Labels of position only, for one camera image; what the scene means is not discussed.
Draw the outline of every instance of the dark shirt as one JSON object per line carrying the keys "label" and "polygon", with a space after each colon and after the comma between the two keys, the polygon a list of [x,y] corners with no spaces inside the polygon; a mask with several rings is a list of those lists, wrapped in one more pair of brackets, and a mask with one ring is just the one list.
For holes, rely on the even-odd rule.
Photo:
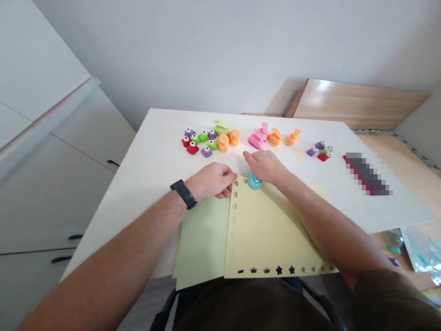
{"label": "dark shirt", "polygon": [[[354,328],[441,330],[440,311],[403,275],[371,271],[353,293]],[[176,330],[336,330],[297,290],[280,279],[210,283]]]}

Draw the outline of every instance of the light green paper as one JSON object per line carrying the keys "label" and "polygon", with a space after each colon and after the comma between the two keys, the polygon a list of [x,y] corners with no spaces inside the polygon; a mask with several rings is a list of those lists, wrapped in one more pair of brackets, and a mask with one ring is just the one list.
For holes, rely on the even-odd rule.
{"label": "light green paper", "polygon": [[202,200],[182,221],[173,278],[176,290],[224,275],[230,199]]}

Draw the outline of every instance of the yellow paper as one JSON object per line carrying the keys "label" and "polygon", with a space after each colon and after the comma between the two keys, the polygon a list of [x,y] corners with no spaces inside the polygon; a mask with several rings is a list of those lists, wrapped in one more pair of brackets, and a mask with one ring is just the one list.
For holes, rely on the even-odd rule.
{"label": "yellow paper", "polygon": [[182,221],[176,256],[176,289],[224,275],[230,199],[202,200]]}
{"label": "yellow paper", "polygon": [[[327,200],[323,187],[311,188]],[[337,272],[314,247],[288,200],[269,183],[233,185],[225,278],[292,277]]]}

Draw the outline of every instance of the smartwatch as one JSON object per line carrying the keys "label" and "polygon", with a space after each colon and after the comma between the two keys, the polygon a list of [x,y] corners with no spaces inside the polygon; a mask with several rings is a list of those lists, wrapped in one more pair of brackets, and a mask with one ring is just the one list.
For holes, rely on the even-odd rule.
{"label": "smartwatch", "polygon": [[171,184],[170,188],[175,190],[181,196],[189,210],[193,209],[198,204],[194,199],[193,194],[187,189],[187,186],[185,186],[182,179],[178,180],[174,184]]}

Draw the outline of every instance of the cabinet handle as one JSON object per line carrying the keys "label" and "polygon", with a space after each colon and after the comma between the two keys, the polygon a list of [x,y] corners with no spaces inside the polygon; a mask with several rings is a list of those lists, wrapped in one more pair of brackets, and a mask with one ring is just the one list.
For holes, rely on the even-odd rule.
{"label": "cabinet handle", "polygon": [[70,260],[72,257],[56,257],[54,258],[51,263],[58,263],[66,260]]}
{"label": "cabinet handle", "polygon": [[83,237],[82,234],[76,234],[69,237],[69,240],[81,239]]}
{"label": "cabinet handle", "polygon": [[114,165],[116,165],[117,167],[119,167],[119,164],[116,163],[115,161],[107,160],[107,163],[114,164]]}

